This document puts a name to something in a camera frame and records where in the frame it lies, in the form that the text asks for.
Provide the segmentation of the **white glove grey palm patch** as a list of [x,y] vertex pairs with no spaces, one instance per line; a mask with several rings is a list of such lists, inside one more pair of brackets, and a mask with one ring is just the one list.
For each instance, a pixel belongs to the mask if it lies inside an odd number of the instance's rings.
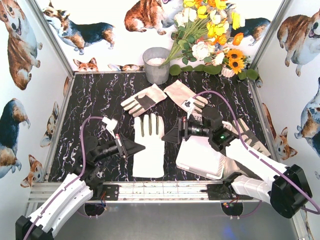
[[120,105],[134,118],[165,100],[167,95],[154,83],[124,100]]

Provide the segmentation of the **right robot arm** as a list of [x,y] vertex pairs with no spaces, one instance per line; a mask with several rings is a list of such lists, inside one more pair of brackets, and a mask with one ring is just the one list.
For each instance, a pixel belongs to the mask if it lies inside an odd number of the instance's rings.
[[201,122],[192,115],[179,117],[162,141],[179,144],[184,159],[210,161],[230,158],[257,175],[254,179],[234,172],[224,180],[224,188],[232,195],[245,195],[270,204],[285,218],[292,218],[307,202],[312,192],[301,167],[276,162],[250,147],[223,125],[214,107],[206,107]]

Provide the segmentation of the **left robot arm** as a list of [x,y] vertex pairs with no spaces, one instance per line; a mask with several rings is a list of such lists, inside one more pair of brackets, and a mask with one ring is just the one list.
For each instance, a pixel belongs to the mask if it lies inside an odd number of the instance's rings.
[[53,240],[62,226],[78,209],[91,199],[104,194],[103,180],[98,176],[97,162],[113,156],[126,159],[145,150],[122,134],[100,144],[94,136],[84,139],[85,156],[79,156],[60,186],[37,210],[28,217],[20,216],[15,223],[17,240]]

